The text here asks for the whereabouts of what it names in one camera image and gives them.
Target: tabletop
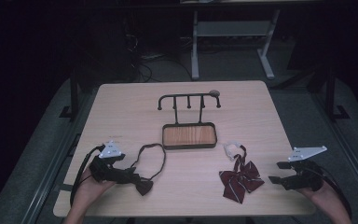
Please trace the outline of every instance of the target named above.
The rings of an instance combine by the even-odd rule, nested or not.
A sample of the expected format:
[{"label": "tabletop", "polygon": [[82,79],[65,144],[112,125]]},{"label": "tabletop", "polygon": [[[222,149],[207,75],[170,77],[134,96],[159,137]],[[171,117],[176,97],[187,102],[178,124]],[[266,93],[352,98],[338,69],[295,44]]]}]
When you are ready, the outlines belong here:
[{"label": "tabletop", "polygon": [[[97,93],[64,184],[73,185],[87,153],[114,140],[126,157],[115,163],[119,169],[136,161],[141,146],[161,143],[162,127],[175,122],[172,100],[165,94],[220,92],[221,108],[213,97],[205,97],[202,121],[215,125],[215,148],[167,150],[162,172],[149,193],[141,196],[131,184],[115,185],[89,210],[88,216],[103,217],[212,217],[307,215],[315,210],[310,201],[293,190],[273,185],[268,176],[294,175],[278,169],[276,162],[287,161],[292,149],[279,115],[262,81],[215,81],[175,83],[105,84]],[[179,123],[198,122],[199,100],[177,99]],[[229,141],[247,148],[247,161],[257,167],[265,184],[246,193],[243,204],[223,197],[219,171],[233,169],[223,148]],[[232,153],[241,153],[232,148]],[[160,148],[148,148],[137,164],[136,173],[150,177],[162,163]],[[70,192],[61,190],[54,214],[65,217],[70,209]]]}]

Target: white table leg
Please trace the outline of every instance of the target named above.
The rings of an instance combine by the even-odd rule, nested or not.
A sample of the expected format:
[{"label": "white table leg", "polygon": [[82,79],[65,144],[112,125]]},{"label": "white table leg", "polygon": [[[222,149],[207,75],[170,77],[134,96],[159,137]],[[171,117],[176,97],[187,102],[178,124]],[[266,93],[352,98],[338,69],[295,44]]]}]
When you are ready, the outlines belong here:
[{"label": "white table leg", "polygon": [[199,57],[197,54],[197,11],[194,12],[194,23],[193,23],[193,50],[191,52],[191,78],[193,80],[199,79]]},{"label": "white table leg", "polygon": [[269,50],[269,43],[271,42],[272,36],[274,34],[279,13],[280,13],[279,9],[274,11],[274,15],[272,17],[271,23],[269,24],[268,33],[266,35],[266,43],[264,44],[262,49],[257,50],[258,57],[260,58],[260,62],[263,65],[264,71],[268,79],[275,78],[271,66],[269,65],[269,60],[267,59],[267,51]]}]

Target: cable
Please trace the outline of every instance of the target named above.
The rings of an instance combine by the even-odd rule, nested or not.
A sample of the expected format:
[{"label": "cable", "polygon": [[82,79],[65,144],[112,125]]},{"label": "cable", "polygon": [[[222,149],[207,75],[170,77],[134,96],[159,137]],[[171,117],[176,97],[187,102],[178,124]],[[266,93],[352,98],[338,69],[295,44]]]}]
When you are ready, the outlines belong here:
[{"label": "cable", "polygon": [[71,191],[71,198],[70,198],[70,204],[72,206],[73,202],[74,202],[74,198],[75,198],[75,195],[76,195],[76,192],[77,192],[77,189],[80,185],[80,178],[81,176],[83,175],[83,172],[84,172],[84,169],[86,168],[86,164],[87,162],[89,161],[90,159],[90,156],[91,154],[96,151],[96,150],[100,150],[102,147],[95,147],[92,149],[92,151],[86,155],[85,159],[83,160],[83,162],[81,163],[80,165],[80,169],[79,171],[77,172],[77,176],[76,176],[76,179],[75,179],[75,183],[74,183],[74,186],[72,187],[72,191]]}]

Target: dark red bow tie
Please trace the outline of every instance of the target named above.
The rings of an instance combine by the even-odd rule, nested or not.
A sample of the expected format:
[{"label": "dark red bow tie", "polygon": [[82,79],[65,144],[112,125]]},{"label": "dark red bow tie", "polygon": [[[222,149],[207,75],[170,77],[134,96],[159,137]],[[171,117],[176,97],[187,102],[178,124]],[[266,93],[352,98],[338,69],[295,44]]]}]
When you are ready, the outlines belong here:
[{"label": "dark red bow tie", "polygon": [[264,181],[260,178],[255,165],[249,161],[245,164],[246,148],[241,146],[244,150],[243,157],[237,154],[234,158],[235,161],[233,171],[220,171],[220,179],[225,185],[225,191],[223,197],[229,198],[237,203],[243,203],[245,192],[251,193],[258,187],[264,184]]}]

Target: hand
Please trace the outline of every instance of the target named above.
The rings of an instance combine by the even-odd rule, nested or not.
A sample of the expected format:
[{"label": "hand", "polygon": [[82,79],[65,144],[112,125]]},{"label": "hand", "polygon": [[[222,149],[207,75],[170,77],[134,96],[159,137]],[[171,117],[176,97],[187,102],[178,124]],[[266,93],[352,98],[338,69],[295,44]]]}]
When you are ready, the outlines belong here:
[{"label": "hand", "polygon": [[298,189],[299,193],[310,199],[319,209],[321,209],[333,223],[351,223],[345,206],[339,199],[336,191],[327,182],[323,182],[322,187],[317,191],[311,188]]},{"label": "hand", "polygon": [[82,223],[87,209],[97,201],[103,193],[114,186],[116,182],[105,181],[97,182],[91,176],[91,170],[88,167],[80,178],[80,184],[77,189],[72,208],[68,213],[64,223]]}]

